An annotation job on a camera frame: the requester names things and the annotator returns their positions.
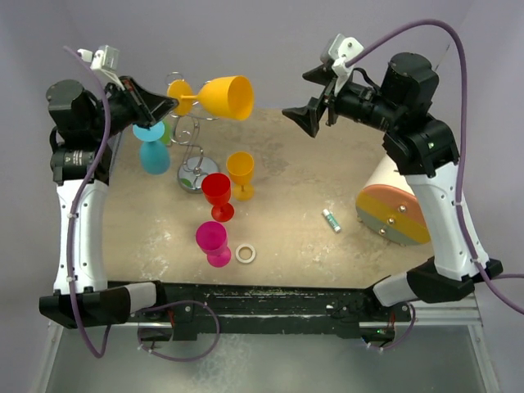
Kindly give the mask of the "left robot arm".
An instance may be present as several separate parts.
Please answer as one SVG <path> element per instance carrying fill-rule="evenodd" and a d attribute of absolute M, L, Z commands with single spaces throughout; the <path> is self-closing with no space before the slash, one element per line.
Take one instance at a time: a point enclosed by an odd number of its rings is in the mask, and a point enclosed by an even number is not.
<path fill-rule="evenodd" d="M 95 97 L 65 79 L 46 92 L 55 126 L 50 133 L 52 180 L 61 208 L 60 259 L 53 293 L 38 302 L 41 315 L 74 329 L 126 323 L 137 311 L 151 321 L 169 309 L 157 281 L 109 287 L 102 253 L 102 216 L 110 184 L 112 150 L 102 142 L 130 125 L 158 124 L 178 103 L 142 88 L 129 76 Z"/>

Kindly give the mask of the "orange wine glass front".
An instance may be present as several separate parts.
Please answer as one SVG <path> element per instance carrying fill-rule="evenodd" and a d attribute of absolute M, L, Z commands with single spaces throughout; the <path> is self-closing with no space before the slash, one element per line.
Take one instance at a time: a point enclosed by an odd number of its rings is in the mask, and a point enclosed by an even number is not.
<path fill-rule="evenodd" d="M 198 93 L 184 79 L 170 83 L 167 96 L 178 101 L 174 113 L 188 115 L 194 102 L 201 104 L 212 116 L 243 121 L 250 117 L 255 104 L 251 81 L 243 75 L 212 79 Z"/>

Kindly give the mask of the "green plastic wine glass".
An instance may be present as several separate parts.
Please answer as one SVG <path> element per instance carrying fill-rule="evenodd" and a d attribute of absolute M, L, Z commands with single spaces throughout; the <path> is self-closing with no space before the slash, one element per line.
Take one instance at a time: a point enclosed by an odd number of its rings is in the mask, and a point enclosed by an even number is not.
<path fill-rule="evenodd" d="M 164 133 L 160 138 L 160 141 L 167 147 L 172 145 L 171 135 L 172 135 L 172 126 L 167 120 L 163 120 L 162 124 L 164 125 Z"/>

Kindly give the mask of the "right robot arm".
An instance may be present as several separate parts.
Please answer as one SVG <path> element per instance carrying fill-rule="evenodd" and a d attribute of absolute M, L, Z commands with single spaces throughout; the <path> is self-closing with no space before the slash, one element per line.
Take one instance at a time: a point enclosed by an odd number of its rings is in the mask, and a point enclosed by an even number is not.
<path fill-rule="evenodd" d="M 427 58 L 398 53 L 390 59 L 381 85 L 348 79 L 340 92 L 335 90 L 336 74 L 327 65 L 302 77 L 323 86 L 321 96 L 282 114 L 310 137 L 317 135 L 324 114 L 328 125 L 343 116 L 382 131 L 386 154 L 413 190 L 429 231 L 431 258 L 368 288 L 364 311 L 369 318 L 383 320 L 393 305 L 410 300 L 462 300 L 474 292 L 476 283 L 503 272 L 502 263 L 490 258 L 478 240 L 466 242 L 462 234 L 464 228 L 474 227 L 456 184 L 459 151 L 449 126 L 428 112 L 439 76 Z"/>

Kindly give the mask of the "blue plastic wine glass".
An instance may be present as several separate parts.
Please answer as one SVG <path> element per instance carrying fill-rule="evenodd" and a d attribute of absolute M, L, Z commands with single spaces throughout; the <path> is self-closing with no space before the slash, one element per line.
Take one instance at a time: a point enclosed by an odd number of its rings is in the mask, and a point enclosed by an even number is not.
<path fill-rule="evenodd" d="M 165 134 L 163 122 L 149 128 L 133 126 L 133 135 L 142 142 L 138 154 L 142 168 L 152 175 L 165 173 L 170 167 L 170 158 L 166 145 L 161 141 Z"/>

